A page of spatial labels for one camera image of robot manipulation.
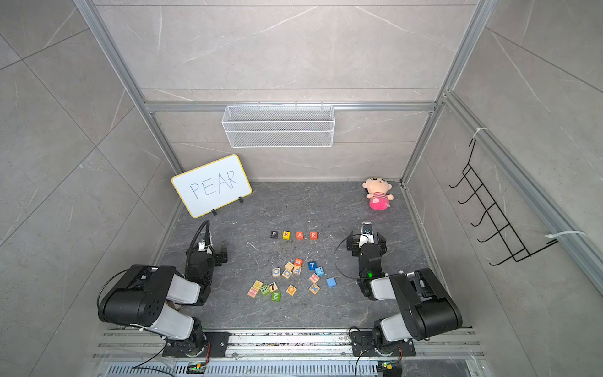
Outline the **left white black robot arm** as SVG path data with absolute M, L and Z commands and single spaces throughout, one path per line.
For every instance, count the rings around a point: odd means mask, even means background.
M 164 355 L 194 358 L 210 356 L 211 341 L 201 320 L 180 313 L 176 306 L 207 303 L 215 268 L 228 262 L 226 247 L 216 251 L 210 222 L 196 230 L 185 252 L 185 270 L 173 265 L 137 265 L 119 272 L 119 280 L 97 297 L 100 321 L 139 328 L 166 341 Z

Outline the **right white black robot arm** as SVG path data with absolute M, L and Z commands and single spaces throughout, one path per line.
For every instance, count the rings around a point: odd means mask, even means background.
M 351 232 L 345 245 L 358 260 L 355 281 L 362 295 L 371 301 L 394 301 L 398 311 L 375 321 L 370 331 L 349 329 L 353 354 L 361 356 L 414 356 L 414 341 L 430 339 L 463 326 L 460 309 L 430 268 L 410 273 L 383 272 L 386 238 L 364 222 L 361 231 Z

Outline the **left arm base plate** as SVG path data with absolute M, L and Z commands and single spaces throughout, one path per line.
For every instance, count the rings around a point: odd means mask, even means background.
M 163 357 L 174 358 L 223 358 L 229 345 L 231 334 L 226 331 L 209 331 L 202 335 L 193 333 L 186 340 L 169 340 Z

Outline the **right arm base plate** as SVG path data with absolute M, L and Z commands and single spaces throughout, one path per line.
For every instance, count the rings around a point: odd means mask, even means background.
M 359 328 L 348 330 L 353 356 L 366 357 L 414 357 L 416 349 L 414 343 L 409 340 L 389 342 L 376 331 L 361 331 Z

